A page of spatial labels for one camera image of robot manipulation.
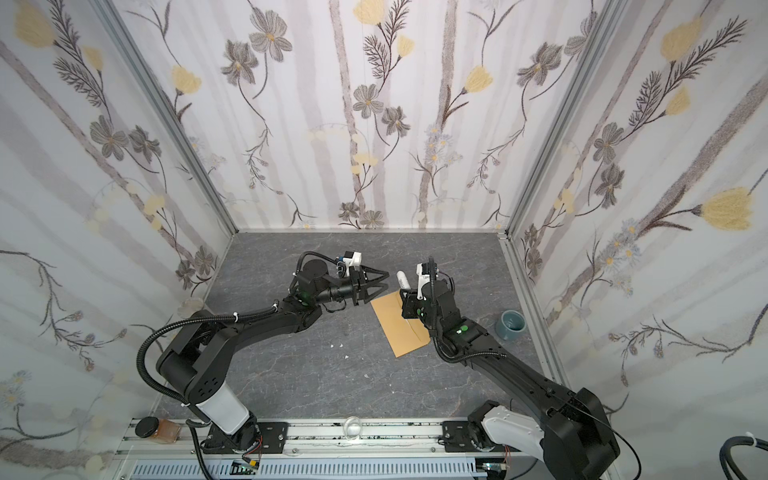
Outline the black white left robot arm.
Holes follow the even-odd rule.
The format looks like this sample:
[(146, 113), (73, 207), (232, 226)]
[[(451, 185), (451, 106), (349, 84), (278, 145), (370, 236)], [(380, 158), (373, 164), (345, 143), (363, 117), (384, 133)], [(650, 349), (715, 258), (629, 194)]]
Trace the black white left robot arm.
[(388, 277), (361, 264), (354, 252), (332, 258), (307, 251), (283, 299), (252, 312), (200, 311), (170, 323), (141, 344), (137, 372), (150, 388), (209, 424), (225, 451), (251, 452), (262, 434), (256, 416), (226, 382), (235, 355), (257, 342), (303, 332), (323, 313), (369, 303), (386, 290)]

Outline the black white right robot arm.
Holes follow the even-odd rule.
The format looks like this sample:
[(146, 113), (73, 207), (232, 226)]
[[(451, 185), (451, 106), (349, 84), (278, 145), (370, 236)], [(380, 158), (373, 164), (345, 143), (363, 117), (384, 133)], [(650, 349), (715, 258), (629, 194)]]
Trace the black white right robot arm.
[(531, 420), (506, 420), (504, 406), (483, 413), (480, 427), (495, 444), (541, 460), (556, 479), (599, 479), (619, 458), (625, 438), (611, 426), (602, 402), (590, 390), (573, 391), (505, 350), (477, 322), (462, 315), (455, 286), (440, 276), (433, 259), (416, 267), (417, 284), (398, 272), (402, 316), (427, 329), (438, 356), (490, 378), (522, 402)]

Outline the white glue stick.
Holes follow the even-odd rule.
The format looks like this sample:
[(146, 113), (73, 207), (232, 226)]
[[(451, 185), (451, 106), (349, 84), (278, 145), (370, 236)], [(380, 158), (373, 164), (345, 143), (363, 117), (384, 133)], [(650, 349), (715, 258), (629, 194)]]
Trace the white glue stick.
[(399, 284), (399, 288), (401, 290), (410, 290), (411, 285), (407, 278), (407, 275), (403, 271), (398, 271), (396, 274), (396, 278)]

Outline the tan paper envelope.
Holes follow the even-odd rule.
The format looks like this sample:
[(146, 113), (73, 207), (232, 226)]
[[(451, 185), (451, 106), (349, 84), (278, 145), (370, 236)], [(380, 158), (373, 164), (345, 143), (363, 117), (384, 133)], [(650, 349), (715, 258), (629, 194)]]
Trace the tan paper envelope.
[(418, 319), (402, 316), (402, 300), (393, 292), (371, 301), (374, 313), (396, 358), (430, 343), (428, 330)]

